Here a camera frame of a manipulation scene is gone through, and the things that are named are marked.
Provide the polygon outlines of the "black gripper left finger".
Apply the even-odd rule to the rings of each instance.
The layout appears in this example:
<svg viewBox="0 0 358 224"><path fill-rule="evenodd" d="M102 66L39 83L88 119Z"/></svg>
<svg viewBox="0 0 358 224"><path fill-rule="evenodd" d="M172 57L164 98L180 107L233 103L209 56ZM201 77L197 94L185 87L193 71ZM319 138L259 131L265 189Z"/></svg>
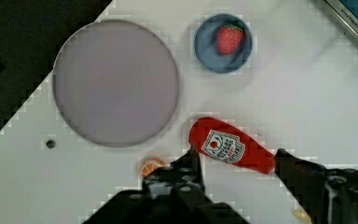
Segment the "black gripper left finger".
<svg viewBox="0 0 358 224"><path fill-rule="evenodd" d="M200 154L191 146L179 159L160 167L142 182L142 196L147 200L174 198L186 203L205 203Z"/></svg>

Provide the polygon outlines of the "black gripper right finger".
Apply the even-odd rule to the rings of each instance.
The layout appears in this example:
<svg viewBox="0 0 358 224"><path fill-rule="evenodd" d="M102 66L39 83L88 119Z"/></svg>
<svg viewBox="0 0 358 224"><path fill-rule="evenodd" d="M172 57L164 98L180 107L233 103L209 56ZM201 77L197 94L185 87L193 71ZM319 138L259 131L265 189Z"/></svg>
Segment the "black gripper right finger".
<svg viewBox="0 0 358 224"><path fill-rule="evenodd" d="M327 169L280 148L275 174L296 198L312 224L358 224L358 170Z"/></svg>

